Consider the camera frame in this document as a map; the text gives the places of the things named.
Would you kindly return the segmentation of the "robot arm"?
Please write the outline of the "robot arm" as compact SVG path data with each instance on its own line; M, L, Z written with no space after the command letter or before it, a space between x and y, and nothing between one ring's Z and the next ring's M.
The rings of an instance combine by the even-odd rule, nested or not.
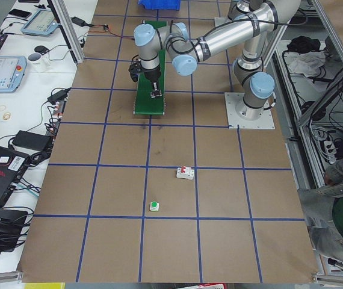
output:
M158 98L163 94L159 83L160 51L169 54L179 75L188 76L198 63L243 44L242 55L233 62L234 75L244 89L243 98L235 106L236 113L248 121L259 119L275 86L273 78L264 72L262 52L267 34L288 26L300 1L249 1L244 13L237 13L237 6L238 2L232 1L227 22L192 40L182 22L160 28L148 23L137 26L134 41L139 55L128 69L132 80L137 81L139 74L143 74L150 82L150 97Z

